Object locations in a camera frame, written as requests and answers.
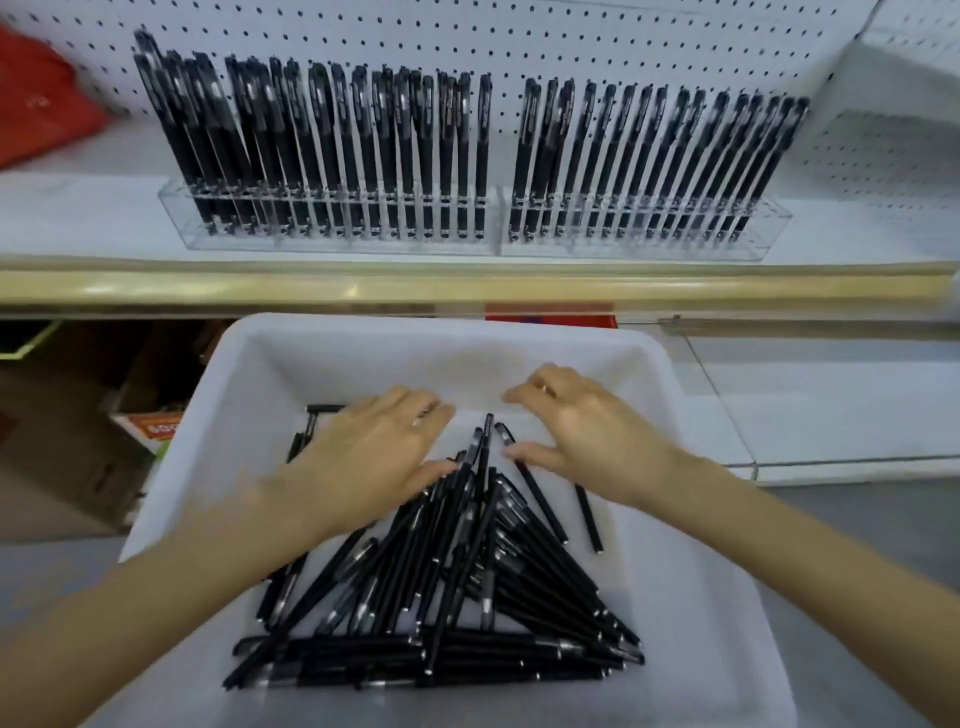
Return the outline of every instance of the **hand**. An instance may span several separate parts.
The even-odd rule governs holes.
[[[432,392],[394,387],[319,427],[303,452],[265,483],[288,522],[304,524],[312,543],[302,550],[385,516],[451,473],[455,463],[423,458],[454,411]]]
[[[544,365],[503,399],[540,418],[556,443],[550,448],[518,442],[507,448],[508,457],[546,468],[607,500],[654,512],[678,479],[678,468],[696,459],[568,367]]]

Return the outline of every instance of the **red bag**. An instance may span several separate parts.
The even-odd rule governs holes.
[[[107,113],[76,80],[51,48],[0,26],[0,168],[104,128]]]

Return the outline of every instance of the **white plastic bin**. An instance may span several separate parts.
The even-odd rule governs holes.
[[[633,331],[440,319],[262,314],[234,325],[180,424],[124,551],[166,533],[184,509],[229,493],[284,458],[309,402],[350,401],[394,384],[426,387],[458,406],[436,455],[462,448],[487,411],[517,438],[543,438],[533,417],[500,399],[553,361],[597,379],[682,441],[682,396],[659,343]],[[491,464],[514,473],[492,449]],[[645,667],[602,682],[431,691],[351,689],[224,692],[230,649],[257,634],[261,589],[240,596],[120,693],[101,726],[790,726],[786,674],[753,580],[674,529],[594,498],[607,551],[589,551],[570,484],[538,480],[601,596],[639,634]],[[331,542],[311,554],[300,589]]]

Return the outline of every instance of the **left hand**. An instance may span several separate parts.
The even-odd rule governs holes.
[[[308,542],[303,550],[382,518],[453,472],[449,460],[423,458],[455,411],[432,392],[394,387],[319,426],[303,452],[264,482]]]

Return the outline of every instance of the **forearm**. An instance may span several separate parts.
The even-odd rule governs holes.
[[[955,724],[960,598],[720,466],[691,460],[678,475],[654,515],[797,605],[931,720]]]
[[[97,587],[54,605],[6,645],[0,652],[4,725],[79,724],[291,558],[280,544],[264,543],[270,529],[260,505],[231,500],[195,518]]]

